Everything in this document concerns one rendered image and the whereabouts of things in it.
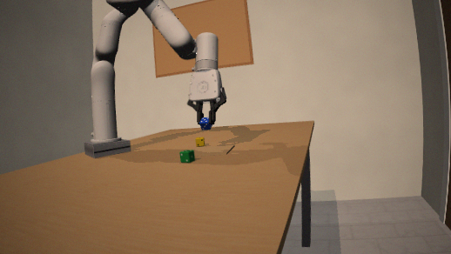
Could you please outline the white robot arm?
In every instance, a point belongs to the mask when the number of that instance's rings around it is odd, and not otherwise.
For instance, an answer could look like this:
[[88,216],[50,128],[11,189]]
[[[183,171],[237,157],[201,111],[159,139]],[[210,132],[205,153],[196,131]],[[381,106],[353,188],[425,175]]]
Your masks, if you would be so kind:
[[[185,26],[163,0],[106,0],[115,9],[101,25],[91,69],[93,139],[91,143],[120,141],[115,104],[115,57],[122,25],[138,11],[148,16],[167,43],[184,60],[196,58],[192,71],[201,68],[219,70],[219,40],[210,32],[192,38]],[[195,40],[195,41],[194,41]],[[108,61],[108,62],[107,62]]]

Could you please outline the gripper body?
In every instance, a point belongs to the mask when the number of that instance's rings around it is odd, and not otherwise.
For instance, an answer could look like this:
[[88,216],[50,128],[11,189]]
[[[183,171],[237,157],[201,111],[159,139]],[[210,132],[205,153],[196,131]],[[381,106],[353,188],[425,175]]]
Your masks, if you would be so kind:
[[[216,91],[216,92],[215,92]],[[220,91],[223,94],[221,75],[213,68],[201,68],[192,73],[189,99],[192,102],[210,100],[219,101]]]

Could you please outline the yellow die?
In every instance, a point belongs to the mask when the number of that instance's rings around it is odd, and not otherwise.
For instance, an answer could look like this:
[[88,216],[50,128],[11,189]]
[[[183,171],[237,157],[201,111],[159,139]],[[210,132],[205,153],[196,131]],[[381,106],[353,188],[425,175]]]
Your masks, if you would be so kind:
[[205,146],[204,137],[196,137],[196,146]]

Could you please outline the blue die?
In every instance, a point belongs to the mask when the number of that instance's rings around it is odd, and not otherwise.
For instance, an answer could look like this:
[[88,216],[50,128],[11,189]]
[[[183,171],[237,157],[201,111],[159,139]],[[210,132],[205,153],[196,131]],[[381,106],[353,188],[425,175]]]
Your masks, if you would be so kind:
[[210,130],[212,127],[212,124],[209,124],[209,117],[202,117],[199,124],[201,130]]

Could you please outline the green die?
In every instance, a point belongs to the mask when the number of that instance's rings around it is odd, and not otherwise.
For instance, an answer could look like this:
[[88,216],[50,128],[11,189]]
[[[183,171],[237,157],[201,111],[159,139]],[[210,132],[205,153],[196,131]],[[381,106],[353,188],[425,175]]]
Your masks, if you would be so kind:
[[181,163],[191,163],[195,161],[194,150],[183,150],[179,154]]

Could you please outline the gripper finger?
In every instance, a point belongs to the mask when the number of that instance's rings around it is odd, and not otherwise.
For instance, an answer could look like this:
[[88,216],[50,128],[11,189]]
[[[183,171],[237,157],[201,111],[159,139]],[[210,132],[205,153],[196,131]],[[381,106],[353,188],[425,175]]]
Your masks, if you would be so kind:
[[192,101],[189,100],[187,105],[191,106],[195,111],[197,111],[197,122],[199,124],[201,118],[204,117],[204,113],[202,113],[203,102],[202,101],[197,101],[196,104],[194,104]]
[[216,102],[216,100],[210,100],[210,107],[211,109],[209,110],[209,124],[214,124],[214,122],[216,121],[216,111],[217,109],[224,103],[226,103],[226,99],[224,97],[224,95],[222,94],[222,92],[220,91],[220,96],[219,96],[220,100],[218,102]]

